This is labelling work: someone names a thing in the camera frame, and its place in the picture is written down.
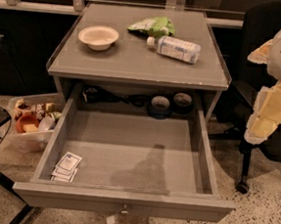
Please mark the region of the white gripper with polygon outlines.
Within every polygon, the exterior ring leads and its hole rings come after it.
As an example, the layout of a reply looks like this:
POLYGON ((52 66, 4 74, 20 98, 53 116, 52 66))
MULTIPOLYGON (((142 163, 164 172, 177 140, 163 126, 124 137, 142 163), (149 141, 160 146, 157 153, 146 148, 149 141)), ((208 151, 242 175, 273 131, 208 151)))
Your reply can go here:
MULTIPOLYGON (((281 29, 272 40, 264 42, 248 56, 249 62, 267 63, 269 75, 281 80, 281 29)), ((245 139, 252 145, 262 143, 281 124, 281 81, 274 86, 262 86, 257 94, 254 111, 248 119, 245 139)))

